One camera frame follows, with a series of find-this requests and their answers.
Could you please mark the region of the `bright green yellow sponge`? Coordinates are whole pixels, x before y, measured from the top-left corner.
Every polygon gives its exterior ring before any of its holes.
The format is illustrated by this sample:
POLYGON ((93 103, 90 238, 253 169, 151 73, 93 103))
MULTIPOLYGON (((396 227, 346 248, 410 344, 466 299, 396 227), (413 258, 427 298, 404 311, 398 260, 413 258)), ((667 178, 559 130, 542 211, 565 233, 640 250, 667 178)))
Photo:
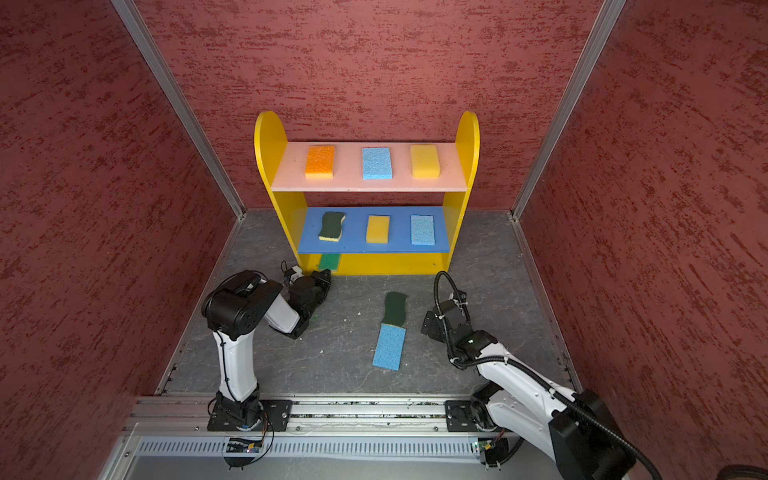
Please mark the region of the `bright green yellow sponge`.
POLYGON ((317 269, 319 271, 329 270, 331 272, 335 272, 339 268, 340 260, 340 254, 322 254, 317 269))

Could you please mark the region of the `dark green wavy sponge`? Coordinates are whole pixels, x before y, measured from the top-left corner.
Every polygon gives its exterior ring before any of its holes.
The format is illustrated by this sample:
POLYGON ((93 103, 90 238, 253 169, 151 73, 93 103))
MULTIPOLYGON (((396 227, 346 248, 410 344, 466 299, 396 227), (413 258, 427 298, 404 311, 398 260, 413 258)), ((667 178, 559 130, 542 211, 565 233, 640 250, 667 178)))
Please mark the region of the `dark green wavy sponge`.
POLYGON ((344 212, 327 211, 322 215, 318 239, 326 242, 338 242, 343 233, 344 212))
POLYGON ((406 301, 408 296, 401 292, 391 291, 385 295, 385 312, 382 323, 403 328, 407 319, 406 301))

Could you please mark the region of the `blue sponge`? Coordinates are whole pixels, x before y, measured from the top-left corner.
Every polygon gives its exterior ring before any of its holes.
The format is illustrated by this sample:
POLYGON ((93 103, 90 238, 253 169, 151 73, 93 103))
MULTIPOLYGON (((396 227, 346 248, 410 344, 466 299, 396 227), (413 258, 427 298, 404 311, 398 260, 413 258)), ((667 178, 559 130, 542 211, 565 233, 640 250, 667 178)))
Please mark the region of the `blue sponge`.
POLYGON ((362 149, 362 178, 364 180, 391 180, 393 178, 389 148, 369 147, 362 149))
POLYGON ((436 237, 432 215, 412 215, 410 217, 410 239, 414 246, 434 246, 436 237))
POLYGON ((382 324, 372 365, 398 371, 405 343, 406 330, 399 326, 382 324))

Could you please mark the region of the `yellow sponge front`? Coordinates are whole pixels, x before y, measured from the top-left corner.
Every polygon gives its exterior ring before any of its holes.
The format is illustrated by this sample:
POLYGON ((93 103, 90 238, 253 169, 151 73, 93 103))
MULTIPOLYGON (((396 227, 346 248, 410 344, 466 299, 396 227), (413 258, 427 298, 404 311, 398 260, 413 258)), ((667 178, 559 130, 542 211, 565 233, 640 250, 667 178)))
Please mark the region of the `yellow sponge front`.
POLYGON ((368 218, 366 242, 369 244, 388 244, 389 227, 389 216, 371 215, 368 218))

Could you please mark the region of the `orange sponge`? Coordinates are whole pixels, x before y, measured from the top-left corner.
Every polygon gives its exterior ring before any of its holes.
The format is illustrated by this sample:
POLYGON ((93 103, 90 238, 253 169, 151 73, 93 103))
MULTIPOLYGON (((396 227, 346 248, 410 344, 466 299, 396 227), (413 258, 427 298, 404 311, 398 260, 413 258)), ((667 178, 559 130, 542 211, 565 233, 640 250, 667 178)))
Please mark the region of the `orange sponge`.
POLYGON ((305 178, 308 180, 332 179, 334 160, 335 147, 333 145, 310 146, 305 164, 305 178))

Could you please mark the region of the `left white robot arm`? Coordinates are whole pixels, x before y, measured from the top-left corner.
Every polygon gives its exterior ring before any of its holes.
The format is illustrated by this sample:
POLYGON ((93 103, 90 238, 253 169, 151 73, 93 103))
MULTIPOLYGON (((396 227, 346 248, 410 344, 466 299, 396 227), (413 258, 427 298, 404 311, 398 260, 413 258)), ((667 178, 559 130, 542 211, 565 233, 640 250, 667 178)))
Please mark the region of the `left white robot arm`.
POLYGON ((258 270, 243 270, 208 294, 201 314, 216 342, 220 371, 213 417, 241 431, 266 424, 254 370, 255 330, 265 321, 278 333, 299 338, 326 300, 331 284, 329 269, 309 275, 292 269, 287 277, 288 296, 284 297, 282 283, 258 270))

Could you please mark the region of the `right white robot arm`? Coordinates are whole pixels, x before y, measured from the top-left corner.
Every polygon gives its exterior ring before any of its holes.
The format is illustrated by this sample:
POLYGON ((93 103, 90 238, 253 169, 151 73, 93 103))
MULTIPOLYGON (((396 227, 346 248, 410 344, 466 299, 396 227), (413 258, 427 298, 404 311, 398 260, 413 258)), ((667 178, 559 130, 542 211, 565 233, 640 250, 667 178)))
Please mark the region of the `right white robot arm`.
POLYGON ((474 425, 506 429, 552 459, 564 479, 621 479, 636 457, 605 403, 546 379, 493 335, 475 330, 452 300, 428 311, 421 333, 446 345, 456 367, 475 369, 487 383, 470 397, 474 425))

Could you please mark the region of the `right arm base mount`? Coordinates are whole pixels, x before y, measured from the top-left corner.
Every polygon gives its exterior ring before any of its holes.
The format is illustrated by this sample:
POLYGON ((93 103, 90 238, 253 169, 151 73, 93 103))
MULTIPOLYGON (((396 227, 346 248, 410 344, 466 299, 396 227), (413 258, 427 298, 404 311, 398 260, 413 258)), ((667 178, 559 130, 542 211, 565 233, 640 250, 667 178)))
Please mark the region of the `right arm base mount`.
POLYGON ((505 399, 501 402, 484 404, 477 400, 447 400, 444 402, 447 431, 451 433, 507 433, 520 435, 520 432, 509 427, 498 425, 490 415, 491 407, 499 409, 502 406, 516 407, 514 400, 505 399))

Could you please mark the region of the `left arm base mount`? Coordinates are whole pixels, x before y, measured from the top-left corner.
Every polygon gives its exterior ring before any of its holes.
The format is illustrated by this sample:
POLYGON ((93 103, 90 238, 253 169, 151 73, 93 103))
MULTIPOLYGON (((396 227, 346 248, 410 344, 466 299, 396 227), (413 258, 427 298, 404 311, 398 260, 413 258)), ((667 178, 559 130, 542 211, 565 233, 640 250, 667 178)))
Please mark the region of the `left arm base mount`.
POLYGON ((290 418, 291 400, 261 399, 233 402, 225 397, 212 400, 209 432, 284 432, 290 418))

